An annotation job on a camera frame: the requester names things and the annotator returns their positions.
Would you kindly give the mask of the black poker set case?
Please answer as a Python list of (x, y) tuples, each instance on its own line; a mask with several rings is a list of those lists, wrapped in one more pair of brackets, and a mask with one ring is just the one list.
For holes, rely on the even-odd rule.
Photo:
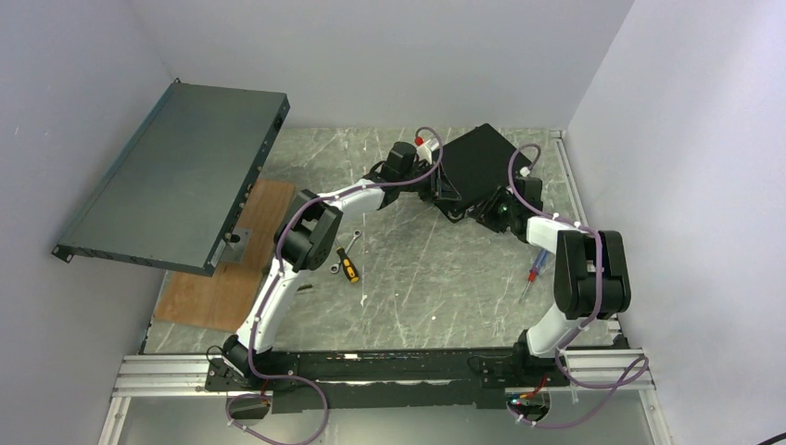
[(474, 206), (491, 198), (500, 186), (509, 187), (509, 172), (531, 166), (532, 161), (520, 155), (510, 168), (515, 151), (515, 146), (488, 123), (447, 143), (440, 165), (462, 199), (452, 205), (434, 205), (452, 223), (471, 218), (469, 211)]

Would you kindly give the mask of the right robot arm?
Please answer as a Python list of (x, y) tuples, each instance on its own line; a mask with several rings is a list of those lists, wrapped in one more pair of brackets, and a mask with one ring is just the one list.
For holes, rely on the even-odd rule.
[(541, 191), (538, 178), (514, 178), (469, 211), (489, 230), (509, 232), (553, 260), (553, 304), (524, 332), (526, 350), (510, 362), (523, 385), (545, 375), (545, 358), (564, 350), (592, 321), (626, 311), (631, 298), (622, 236), (545, 213)]

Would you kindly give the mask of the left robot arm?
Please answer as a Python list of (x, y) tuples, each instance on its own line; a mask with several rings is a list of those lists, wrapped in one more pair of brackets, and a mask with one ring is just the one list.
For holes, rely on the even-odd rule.
[(342, 222), (380, 210), (402, 192), (429, 191), (438, 178), (444, 144), (439, 137), (398, 141), (387, 159), (355, 184), (316, 194), (296, 194), (274, 237), (270, 271), (246, 320), (222, 346), (230, 377), (244, 389), (258, 387), (266, 376), (266, 363), (258, 356), (273, 346), (279, 325), (298, 288), (311, 272), (320, 269), (333, 252)]

